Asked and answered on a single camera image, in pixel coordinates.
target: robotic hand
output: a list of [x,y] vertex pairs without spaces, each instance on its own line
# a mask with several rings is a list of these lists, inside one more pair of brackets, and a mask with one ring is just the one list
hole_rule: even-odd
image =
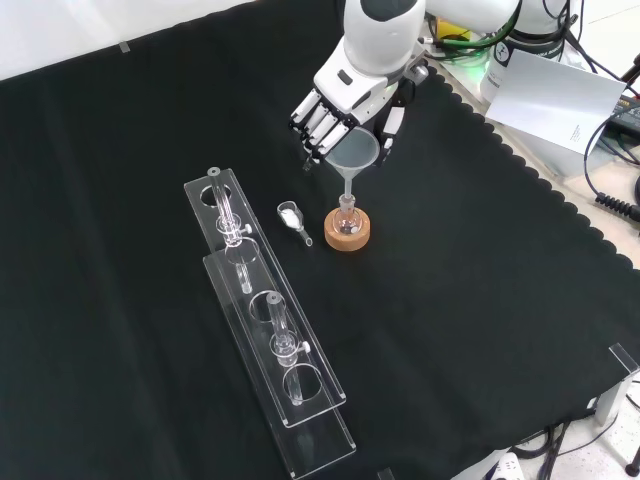
[[314,88],[291,115],[309,160],[320,163],[356,126],[392,102],[378,136],[378,165],[389,154],[404,117],[399,82],[427,77],[418,42],[425,12],[479,32],[507,22],[518,0],[346,0],[344,37],[314,77]]

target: acrylic test tube rack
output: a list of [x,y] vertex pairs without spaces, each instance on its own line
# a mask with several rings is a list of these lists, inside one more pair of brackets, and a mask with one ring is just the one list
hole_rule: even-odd
[[346,395],[235,175],[211,168],[185,190],[211,249],[205,267],[291,478],[353,454],[337,409]]

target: rack hole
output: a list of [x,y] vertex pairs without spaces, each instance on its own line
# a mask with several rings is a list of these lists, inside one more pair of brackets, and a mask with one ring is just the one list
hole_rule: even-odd
[[278,358],[289,358],[292,355],[297,354],[298,348],[300,348],[300,341],[298,340],[298,336],[295,334],[293,330],[289,330],[289,335],[291,336],[291,340],[296,347],[296,352],[291,355],[278,355],[276,353],[276,335],[271,335],[271,340],[269,340],[269,348],[271,348],[271,353],[273,353]]
[[282,387],[293,404],[300,405],[320,393],[320,372],[313,365],[301,363],[287,370],[282,379]]
[[269,305],[267,304],[267,295],[272,292],[273,290],[265,290],[264,292],[256,294],[251,299],[251,302],[249,303],[249,315],[251,315],[254,320],[262,323],[271,323],[271,315],[269,315]]

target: white paper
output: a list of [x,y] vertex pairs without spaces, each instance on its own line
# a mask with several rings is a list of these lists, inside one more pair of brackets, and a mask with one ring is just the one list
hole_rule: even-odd
[[583,154],[624,88],[617,80],[515,50],[487,117]]

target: white powder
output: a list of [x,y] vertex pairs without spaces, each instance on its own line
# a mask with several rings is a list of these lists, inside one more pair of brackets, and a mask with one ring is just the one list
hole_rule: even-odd
[[293,228],[294,230],[302,229],[302,223],[300,223],[300,219],[293,210],[288,208],[284,209],[280,212],[280,215],[282,216],[284,223],[287,224],[287,227]]

